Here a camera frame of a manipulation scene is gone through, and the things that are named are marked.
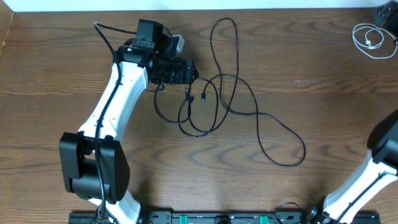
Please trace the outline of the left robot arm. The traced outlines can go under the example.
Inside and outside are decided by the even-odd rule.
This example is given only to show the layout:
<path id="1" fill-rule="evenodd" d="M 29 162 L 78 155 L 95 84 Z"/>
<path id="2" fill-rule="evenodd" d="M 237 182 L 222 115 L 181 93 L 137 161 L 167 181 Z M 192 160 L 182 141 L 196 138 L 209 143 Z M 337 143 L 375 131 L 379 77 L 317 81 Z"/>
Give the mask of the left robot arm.
<path id="1" fill-rule="evenodd" d="M 93 213 L 71 213 L 70 223 L 137 223 L 141 205 L 129 192 L 130 168 L 122 149 L 129 118 L 148 84 L 191 85 L 193 60 L 180 58 L 184 39 L 156 21 L 141 19 L 131 38 L 111 49 L 112 69 L 90 117 L 59 142 L 65 189 L 93 203 Z"/>

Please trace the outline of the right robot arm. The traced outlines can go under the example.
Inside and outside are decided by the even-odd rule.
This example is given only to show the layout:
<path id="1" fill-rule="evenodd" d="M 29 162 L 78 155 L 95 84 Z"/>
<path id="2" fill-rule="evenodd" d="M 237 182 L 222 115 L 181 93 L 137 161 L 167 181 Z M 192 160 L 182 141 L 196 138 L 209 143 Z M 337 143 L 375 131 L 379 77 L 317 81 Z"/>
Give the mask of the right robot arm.
<path id="1" fill-rule="evenodd" d="M 389 56 L 373 56 L 369 51 L 379 49 L 384 34 L 393 41 Z M 374 60 L 397 55 L 397 1 L 380 1 L 373 11 L 373 23 L 354 26 L 354 45 Z M 357 213 L 379 191 L 397 180 L 397 111 L 384 118 L 372 130 L 367 141 L 364 161 L 334 192 L 323 197 L 308 214 L 304 223 L 352 223 Z"/>

